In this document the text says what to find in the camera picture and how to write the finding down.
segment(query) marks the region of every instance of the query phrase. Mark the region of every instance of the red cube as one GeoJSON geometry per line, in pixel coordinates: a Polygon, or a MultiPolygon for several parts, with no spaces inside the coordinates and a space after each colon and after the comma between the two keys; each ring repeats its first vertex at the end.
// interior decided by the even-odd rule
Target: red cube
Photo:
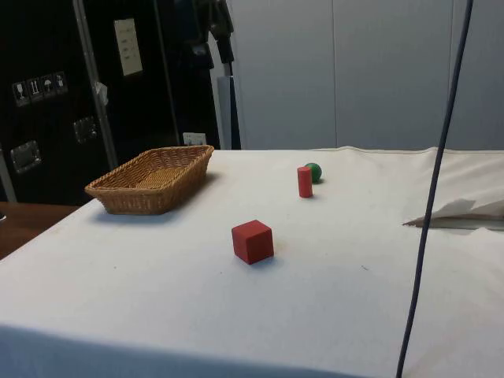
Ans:
{"type": "Polygon", "coordinates": [[[236,226],[231,232],[235,255],[247,264],[273,256],[273,233],[259,220],[236,226]]]}

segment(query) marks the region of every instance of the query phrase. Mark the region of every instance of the white wall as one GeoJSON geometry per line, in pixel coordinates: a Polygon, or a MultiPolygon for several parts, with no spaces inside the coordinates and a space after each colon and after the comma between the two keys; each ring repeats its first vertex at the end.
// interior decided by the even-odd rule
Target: white wall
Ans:
{"type": "Polygon", "coordinates": [[[232,0],[247,149],[335,146],[332,0],[232,0]]]}
{"type": "MultiPolygon", "coordinates": [[[[466,0],[229,0],[248,149],[439,139],[466,0]]],[[[504,149],[504,3],[476,0],[448,146],[504,149]]]]}
{"type": "MultiPolygon", "coordinates": [[[[451,73],[465,0],[454,0],[451,73]]],[[[504,2],[475,0],[458,84],[450,148],[504,149],[504,2]]]]}
{"type": "Polygon", "coordinates": [[[451,0],[335,0],[339,146],[437,144],[451,9],[451,0]]]}

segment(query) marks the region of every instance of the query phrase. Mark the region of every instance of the cable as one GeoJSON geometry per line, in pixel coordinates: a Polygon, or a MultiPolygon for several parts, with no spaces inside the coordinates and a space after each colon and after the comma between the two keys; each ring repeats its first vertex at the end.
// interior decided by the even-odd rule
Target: cable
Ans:
{"type": "Polygon", "coordinates": [[[451,123],[451,114],[454,111],[455,98],[457,97],[458,77],[460,76],[460,68],[462,58],[464,56],[465,41],[469,31],[469,24],[471,22],[471,13],[473,11],[473,0],[467,1],[465,7],[464,25],[462,28],[462,36],[458,45],[457,60],[455,61],[455,70],[451,82],[450,97],[448,99],[447,113],[444,118],[443,131],[441,132],[441,139],[439,141],[438,152],[435,156],[434,170],[432,172],[431,188],[428,192],[427,209],[425,210],[424,225],[420,237],[420,246],[418,247],[417,269],[415,272],[415,282],[413,284],[413,294],[411,296],[411,305],[409,307],[408,321],[406,322],[406,330],[404,331],[404,339],[402,340],[401,354],[399,355],[399,362],[397,365],[396,378],[402,378],[402,370],[404,369],[404,361],[406,359],[406,352],[408,350],[408,343],[410,341],[411,328],[413,327],[413,320],[415,318],[415,311],[417,309],[418,293],[420,291],[420,280],[422,276],[422,267],[424,265],[425,244],[427,242],[428,229],[431,225],[432,207],[434,206],[435,189],[438,185],[439,170],[441,169],[441,161],[445,145],[447,144],[448,130],[451,123]]]}

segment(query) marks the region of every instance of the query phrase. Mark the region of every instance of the wicker basket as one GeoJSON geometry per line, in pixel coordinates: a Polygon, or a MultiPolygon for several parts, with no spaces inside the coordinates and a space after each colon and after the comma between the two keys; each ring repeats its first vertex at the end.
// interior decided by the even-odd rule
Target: wicker basket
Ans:
{"type": "Polygon", "coordinates": [[[148,150],[86,186],[111,214],[163,214],[204,182],[212,146],[148,150]]]}

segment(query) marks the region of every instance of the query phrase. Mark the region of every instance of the metal latch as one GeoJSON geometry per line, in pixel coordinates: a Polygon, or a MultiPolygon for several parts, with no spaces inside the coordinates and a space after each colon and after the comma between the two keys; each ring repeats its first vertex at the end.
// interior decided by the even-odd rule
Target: metal latch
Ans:
{"type": "Polygon", "coordinates": [[[42,164],[39,145],[35,140],[31,140],[10,151],[10,157],[13,160],[14,169],[17,174],[25,173],[30,169],[42,164]]]}

